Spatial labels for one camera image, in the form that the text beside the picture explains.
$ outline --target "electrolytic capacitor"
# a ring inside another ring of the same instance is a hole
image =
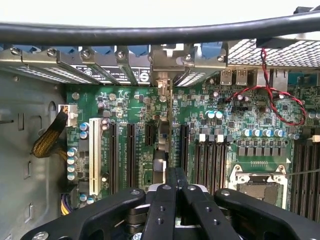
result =
[[[316,113],[315,113],[315,112],[308,112],[307,117],[308,117],[309,119],[314,119],[314,118],[316,118]]]
[[[214,115],[216,119],[222,119],[223,114],[220,111],[214,111]]]
[[[97,107],[98,109],[104,109],[106,107],[106,104],[104,102],[98,102]]]
[[[244,96],[239,94],[238,96],[236,96],[236,99],[238,99],[238,101],[242,101],[244,99]]]
[[[245,128],[242,130],[242,135],[245,137],[250,137],[250,130]]]
[[[264,129],[262,131],[262,135],[265,136],[265,137],[271,137],[272,131],[270,129]]]
[[[82,131],[80,132],[80,138],[81,139],[87,139],[88,138],[88,132],[87,131]]]
[[[87,204],[93,204],[95,202],[95,199],[93,197],[88,197],[86,200]]]
[[[101,120],[102,125],[107,125],[110,122],[109,118],[105,117],[104,119]]]
[[[69,166],[66,167],[66,170],[69,173],[73,173],[76,170],[76,166],[74,164],[73,165],[69,165]]]
[[[83,122],[80,124],[79,128],[81,131],[87,131],[89,129],[89,123]]]
[[[290,133],[288,136],[291,140],[298,140],[300,135],[298,133]]]
[[[66,154],[67,154],[69,157],[73,157],[74,155],[76,155],[76,153],[77,153],[77,149],[76,149],[75,147],[70,148],[70,149],[66,152]]]
[[[72,165],[72,164],[75,164],[75,161],[76,161],[76,158],[74,156],[71,156],[67,158],[66,163]]]
[[[215,112],[214,111],[206,111],[205,116],[209,119],[213,119],[215,117]]]
[[[259,129],[253,129],[252,130],[252,136],[259,137],[260,136],[260,130]]]
[[[284,136],[284,131],[281,130],[281,129],[276,129],[276,130],[274,131],[274,135],[275,135],[276,137],[282,138],[282,137]]]
[[[81,195],[79,196],[79,199],[80,199],[81,202],[85,202],[85,201],[87,201],[87,195],[81,194]]]
[[[76,178],[75,172],[68,173],[67,176],[66,176],[66,178],[67,178],[69,181],[75,180],[75,178]]]

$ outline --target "cable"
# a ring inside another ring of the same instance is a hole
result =
[[[188,27],[111,28],[1,23],[0,43],[42,46],[192,44],[271,38],[316,31],[320,31],[319,11]]]

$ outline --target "motherboard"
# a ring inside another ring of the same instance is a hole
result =
[[[189,183],[211,194],[230,188],[290,210],[299,180],[286,175],[295,168],[302,128],[311,132],[319,126],[314,106],[320,91],[288,86],[310,109],[305,125],[296,127],[275,116],[263,89],[225,101],[242,89],[211,79],[175,87],[170,101],[156,87],[68,85],[67,104],[78,113],[77,123],[67,127],[67,178],[77,185],[75,207],[127,187],[148,191],[163,182],[166,167],[182,167]],[[286,120],[301,118],[291,99],[279,96],[275,102]]]

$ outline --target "ventilation grille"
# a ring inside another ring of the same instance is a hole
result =
[[[229,65],[260,66],[261,48],[255,39],[244,39],[229,50]],[[267,64],[274,67],[318,68],[320,41],[298,41],[283,49],[266,49]]]
[[[42,73],[42,72],[39,72],[39,71],[36,71],[36,70],[31,70],[26,66],[20,66],[20,67],[12,67],[12,66],[10,66],[10,68],[18,70],[18,71],[21,71],[21,72],[24,72],[24,73],[27,73],[27,74],[36,75],[36,76],[44,78],[44,79],[57,81],[59,83],[64,83],[64,84],[70,83],[69,81],[63,80],[61,78],[58,78],[58,77],[55,77],[55,76],[51,76],[51,75],[48,75],[48,74],[45,74],[45,73]]]

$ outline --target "ram slot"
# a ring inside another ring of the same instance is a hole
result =
[[[180,160],[185,174],[188,174],[189,126],[180,125]]]
[[[209,156],[210,146],[208,143],[204,145],[203,151],[203,185],[208,189],[209,186]]]
[[[195,154],[194,154],[194,182],[196,184],[201,184],[201,155],[202,155],[202,145],[197,142],[195,144]]]
[[[126,182],[127,187],[137,187],[135,181],[136,172],[136,125],[127,124],[127,142],[126,142]]]
[[[110,146],[109,146],[109,177],[110,194],[119,190],[119,138],[118,125],[115,122],[110,124]]]
[[[101,190],[101,118],[89,119],[89,194]]]

